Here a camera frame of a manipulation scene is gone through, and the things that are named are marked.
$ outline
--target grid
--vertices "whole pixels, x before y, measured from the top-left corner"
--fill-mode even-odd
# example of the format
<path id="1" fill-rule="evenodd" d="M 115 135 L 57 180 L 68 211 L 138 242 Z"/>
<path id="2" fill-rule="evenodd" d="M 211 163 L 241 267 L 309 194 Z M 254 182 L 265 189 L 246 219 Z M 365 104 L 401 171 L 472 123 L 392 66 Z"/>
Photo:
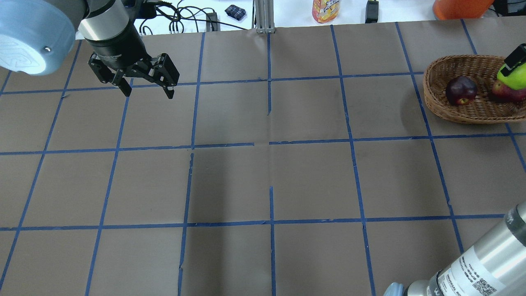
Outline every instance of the grid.
<path id="1" fill-rule="evenodd" d="M 466 36 L 470 42 L 470 45 L 472 47 L 473 53 L 477 54 L 476 47 L 472 41 L 472 38 L 470 36 L 470 32 L 468 31 L 468 28 L 466 26 L 466 23 L 462 20 L 462 27 L 465 30 Z M 523 155 L 521 154 L 521 151 L 519 149 L 519 145 L 517 143 L 517 138 L 525 136 L 526 133 L 514 133 L 510 127 L 509 124 L 506 124 L 507 133 L 492 133 L 492 134 L 455 134 L 455 135 L 433 135 L 431 132 L 431 128 L 428 122 L 428 118 L 426 116 L 426 112 L 423 107 L 421 94 L 419 92 L 417 81 L 415 79 L 415 75 L 421 75 L 422 72 L 414 72 L 411 61 L 408 55 L 408 51 L 406 49 L 406 44 L 404 42 L 402 32 L 400 29 L 400 26 L 398 23 L 395 23 L 396 30 L 398 33 L 398 37 L 400 40 L 400 44 L 403 49 L 403 53 L 407 62 L 407 67 L 409 69 L 408 72 L 400 72 L 400 73 L 375 73 L 375 74 L 354 74 L 354 75 L 343 75 L 342 71 L 342 65 L 340 61 L 340 53 L 339 53 L 339 47 L 338 47 L 338 41 L 335 34 L 335 29 L 331 25 L 330 31 L 331 31 L 331 37 L 333 40 L 333 47 L 334 52 L 338 64 L 338 73 L 339 75 L 333 75 L 333 76 L 310 76 L 310 77 L 288 77 L 288 78 L 272 78 L 271 70 L 272 70 L 272 64 L 271 64 L 271 38 L 270 35 L 267 36 L 267 64 L 268 64 L 268 77 L 267 78 L 260 78 L 257 80 L 234 80 L 234 81 L 214 81 L 214 82 L 202 82 L 201 81 L 201 68 L 203 64 L 203 51 L 205 46 L 205 37 L 207 34 L 202 33 L 201 35 L 201 43 L 200 43 L 200 54 L 199 54 L 199 68 L 198 68 L 198 76 L 197 76 L 197 82 L 196 83 L 180 83 L 180 85 L 194 85 L 196 87 L 196 95 L 195 95 L 195 104 L 194 104 L 194 114 L 193 114 L 193 124 L 192 124 L 192 132 L 191 132 L 191 145 L 181 145 L 181 146 L 146 146 L 146 147 L 120 147 L 120 142 L 122 139 L 123 129 L 125 125 L 125 119 L 128 109 L 128 102 L 129 97 L 126 98 L 124 109 L 122 113 L 122 119 L 120 122 L 120 128 L 119 128 L 119 134 L 118 134 L 118 140 L 115 148 L 103 148 L 103 149 L 82 149 L 82 150 L 49 150 L 49 142 L 51 140 L 51 135 L 53 133 L 55 124 L 57 122 L 57 117 L 60 112 L 60 108 L 62 105 L 62 102 L 64 100 L 64 97 L 66 95 L 66 92 L 79 92 L 79 91 L 96 91 L 96 90 L 109 90 L 113 89 L 113 87 L 96 87 L 96 88 L 68 88 L 69 81 L 72 75 L 72 72 L 75 67 L 75 63 L 77 62 L 77 57 L 80 51 L 80 47 L 82 46 L 82 42 L 79 43 L 76 54 L 74 57 L 74 61 L 71 65 L 71 68 L 69 70 L 68 78 L 66 80 L 66 83 L 64 85 L 64 88 L 61 90 L 44 90 L 44 91 L 16 91 L 16 92 L 6 92 L 5 88 L 7 85 L 7 82 L 9 80 L 9 77 L 11 73 L 8 74 L 5 82 L 3 83 L 2 90 L 0 91 L 0 96 L 2 94 L 29 94 L 29 93 L 48 93 L 48 92 L 54 92 L 54 93 L 61 93 L 61 98 L 59 101 L 59 104 L 57 106 L 55 116 L 53 119 L 53 123 L 51 125 L 51 128 L 48 133 L 47 141 L 45 144 L 45 147 L 42 151 L 20 151 L 20 152 L 0 152 L 0 156 L 2 155 L 27 155 L 27 154 L 36 154 L 41 155 L 40 161 L 38 163 L 38 167 L 32 182 L 31 190 L 29 192 L 27 201 L 24 206 L 24 210 L 22 212 L 22 216 L 20 218 L 19 224 L 17 227 L 7 228 L 2 227 L 0 228 L 0 231 L 5 232 L 15 232 L 15 236 L 13 239 L 13 243 L 9 252 L 9 255 L 7 257 L 7 262 L 5 264 L 5 267 L 3 269 L 2 277 L 0 279 L 0 290 L 2 289 L 2 285 L 4 284 L 4 280 L 6 278 L 6 274 L 9 271 L 9 265 L 11 262 L 11 258 L 13 256 L 13 252 L 17 246 L 17 240 L 18 236 L 23 231 L 32 231 L 32 230 L 41 230 L 41 231 L 55 231 L 55 230 L 97 230 L 97 237 L 95 241 L 95 247 L 93 250 L 93 256 L 90 264 L 89 269 L 89 276 L 86 284 L 86 291 L 85 295 L 90 294 L 90 284 L 94 272 L 95 262 L 97 258 L 97 251 L 99 247 L 99 242 L 101 240 L 101 234 L 103 230 L 109 230 L 109 229 L 155 229 L 155 228 L 180 228 L 183 231 L 182 240 L 181 240 L 181 252 L 180 252 L 180 263 L 179 263 L 179 281 L 178 281 L 178 295 L 182 295 L 181 293 L 181 285 L 182 285 L 182 279 L 184 277 L 184 271 L 182 269 L 183 262 L 185 260 L 185 246 L 186 246 L 186 236 L 187 236 L 187 229 L 188 228 L 206 228 L 206 227 L 220 227 L 220 226 L 243 226 L 243 225 L 269 225 L 270 226 L 270 245 L 271 245 L 271 290 L 272 295 L 277 295 L 277 287 L 276 287 L 276 252 L 279 252 L 279 250 L 276 250 L 275 247 L 275 225 L 279 224 L 322 224 L 322 223 L 361 223 L 362 224 L 362 235 L 363 235 L 363 251 L 365 253 L 366 262 L 367 262 L 367 269 L 368 269 L 368 276 L 370 281 L 370 287 L 371 287 L 371 295 L 377 295 L 381 292 L 378 292 L 375 290 L 375 280 L 373 276 L 373 268 L 371 263 L 371 256 L 369 249 L 369 238 L 368 238 L 368 231 L 367 231 L 367 223 L 369 222 L 394 222 L 394 221 L 434 221 L 434 220 L 449 220 L 451 221 L 454 229 L 454 233 L 457 239 L 457 244 L 460 252 L 464 251 L 464 245 L 462 244 L 459 229 L 457 226 L 458 220 L 466 220 L 466 219 L 491 219 L 491 218 L 501 218 L 503 217 L 503 214 L 476 214 L 476 215 L 456 215 L 453 209 L 453 206 L 450 203 L 448 188 L 446 184 L 446 180 L 443 175 L 441 162 L 437 153 L 437 148 L 435 145 L 435 139 L 461 139 L 461 138 L 477 138 L 477 137 L 508 137 L 517 152 L 518 159 L 526 171 L 526 163 L 524 161 Z M 350 123 L 350 115 L 348 110 L 348 99 L 346 96 L 346 87 L 344 84 L 344 78 L 358 78 L 358 77 L 377 77 L 377 76 L 409 76 L 411 77 L 414 91 L 418 99 L 421 115 L 423 117 L 423 121 L 425 122 L 427 135 L 423 136 L 395 136 L 395 137 L 362 137 L 362 138 L 355 138 L 353 137 L 351 123 Z M 276 220 L 275 214 L 274 214 L 274 188 L 271 186 L 269 188 L 269 208 L 270 208 L 270 217 L 267 220 L 255 220 L 255 221 L 239 221 L 239 222 L 217 222 L 217 223 L 189 223 L 188 222 L 188 214 L 189 214 L 189 204 L 190 204 L 190 191 L 191 191 L 191 183 L 192 183 L 192 175 L 193 175 L 193 168 L 194 168 L 194 153 L 192 152 L 190 154 L 189 159 L 189 168 L 188 168 L 188 182 L 187 182 L 187 193 L 186 193 L 186 203 L 185 203 L 185 212 L 184 212 L 184 221 L 183 223 L 168 223 L 168 224 L 133 224 L 133 225 L 107 225 L 104 223 L 105 221 L 105 214 L 106 209 L 108 205 L 108 198 L 110 196 L 110 191 L 112 189 L 112 182 L 114 178 L 115 169 L 118 162 L 119 153 L 122 151 L 141 151 L 141 150 L 177 150 L 177 149 L 190 149 L 192 151 L 196 149 L 202 149 L 202 148 L 213 148 L 213 147 L 236 147 L 236 146 L 255 146 L 256 144 L 254 142 L 247 142 L 247 143 L 219 143 L 219 144 L 202 144 L 198 145 L 196 144 L 195 136 L 196 136 L 196 125 L 197 125 L 197 114 L 198 114 L 198 106 L 199 106 L 199 91 L 201 85 L 208 85 L 208 84 L 234 84 L 234 83 L 257 83 L 262 81 L 267 81 L 267 87 L 268 87 L 268 114 L 272 112 L 272 83 L 277 81 L 294 81 L 294 80 L 339 80 L 340 82 L 340 88 L 341 88 L 341 94 L 342 94 L 342 105 L 343 110 L 345 113 L 345 121 L 346 121 L 346 127 L 347 127 L 347 133 L 348 138 L 345 139 L 324 139 L 324 140 L 300 140 L 300 141 L 271 141 L 268 144 L 269 145 L 294 145 L 294 144 L 317 144 L 317 143 L 349 143 L 350 146 L 350 153 L 351 153 L 351 162 L 353 166 L 354 171 L 354 182 L 356 183 L 356 189 L 357 189 L 357 195 L 358 195 L 358 204 L 359 204 L 359 212 L 360 217 L 359 218 L 349 218 L 349 219 L 296 219 L 296 220 Z M 133 85 L 133 80 L 131 81 L 132 88 L 144 88 L 144 87 L 156 87 L 154 85 Z M 373 142 L 373 141 L 412 141 L 412 140 L 428 140 L 433 156 L 434 161 L 436 163 L 440 181 L 442 185 L 442 189 L 444 192 L 444 195 L 446 197 L 446 204 L 449 209 L 449 215 L 440 215 L 440 216 L 404 216 L 404 217 L 381 217 L 381 218 L 368 218 L 366 217 L 363 200 L 362 200 L 362 194 L 361 194 L 361 186 L 360 186 L 360 173 L 359 173 L 359 167 L 357 164 L 357 157 L 356 157 L 356 149 L 355 149 L 355 143 L 357 142 Z M 32 198 L 33 191 L 35 189 L 35 184 L 37 182 L 44 158 L 48 154 L 64 154 L 64 153 L 94 153 L 94 152 L 113 152 L 114 158 L 113 158 L 113 164 L 110 171 L 109 180 L 107 183 L 107 190 L 106 190 L 106 196 L 104 200 L 104 206 L 100 215 L 100 222 L 98 225 L 71 225 L 71 226 L 23 226 L 24 218 L 26 215 L 26 212 L 29 207 L 29 203 Z"/>

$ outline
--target orange object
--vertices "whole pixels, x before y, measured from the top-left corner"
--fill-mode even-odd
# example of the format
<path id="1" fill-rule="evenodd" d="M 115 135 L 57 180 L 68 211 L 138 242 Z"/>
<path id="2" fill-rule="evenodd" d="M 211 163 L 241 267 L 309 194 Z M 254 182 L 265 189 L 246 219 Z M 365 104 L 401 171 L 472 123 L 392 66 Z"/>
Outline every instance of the orange object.
<path id="1" fill-rule="evenodd" d="M 318 23 L 333 20 L 340 12 L 340 0 L 314 0 L 312 17 Z"/>
<path id="2" fill-rule="evenodd" d="M 436 0 L 433 12 L 438 19 L 479 18 L 491 4 L 493 0 Z"/>

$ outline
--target qr code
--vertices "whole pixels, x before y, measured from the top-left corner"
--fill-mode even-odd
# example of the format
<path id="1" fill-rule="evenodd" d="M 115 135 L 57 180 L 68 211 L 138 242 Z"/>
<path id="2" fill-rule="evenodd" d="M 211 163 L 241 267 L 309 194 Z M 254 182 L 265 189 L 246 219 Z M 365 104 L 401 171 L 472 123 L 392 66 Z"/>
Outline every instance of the qr code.
<path id="1" fill-rule="evenodd" d="M 473 287 L 477 289 L 482 296 L 491 296 L 497 290 L 488 284 L 487 281 L 481 279 L 480 281 L 473 284 Z"/>

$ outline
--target yellow snack package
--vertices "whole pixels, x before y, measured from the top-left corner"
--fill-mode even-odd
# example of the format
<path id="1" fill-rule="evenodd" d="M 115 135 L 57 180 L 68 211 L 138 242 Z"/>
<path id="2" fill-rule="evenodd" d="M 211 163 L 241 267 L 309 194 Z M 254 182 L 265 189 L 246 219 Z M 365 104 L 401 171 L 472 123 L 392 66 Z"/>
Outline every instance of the yellow snack package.
<path id="1" fill-rule="evenodd" d="M 312 17 L 318 23 L 333 20 L 340 11 L 340 0 L 314 0 L 312 4 Z"/>

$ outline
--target red apple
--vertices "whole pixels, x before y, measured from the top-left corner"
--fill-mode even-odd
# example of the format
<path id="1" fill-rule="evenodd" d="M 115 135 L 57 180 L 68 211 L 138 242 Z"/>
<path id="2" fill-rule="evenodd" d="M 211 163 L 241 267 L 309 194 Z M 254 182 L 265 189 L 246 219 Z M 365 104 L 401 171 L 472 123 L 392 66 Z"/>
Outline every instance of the red apple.
<path id="1" fill-rule="evenodd" d="M 476 96 L 476 83 L 465 76 L 452 79 L 446 87 L 446 97 L 451 105 L 471 104 Z"/>
<path id="2" fill-rule="evenodd" d="M 493 84 L 493 89 L 491 90 L 491 93 L 493 95 L 490 96 L 490 98 L 497 102 L 518 103 L 526 99 L 526 88 L 516 91 L 510 88 L 509 86 L 505 85 L 500 80 L 495 81 L 495 83 Z"/>

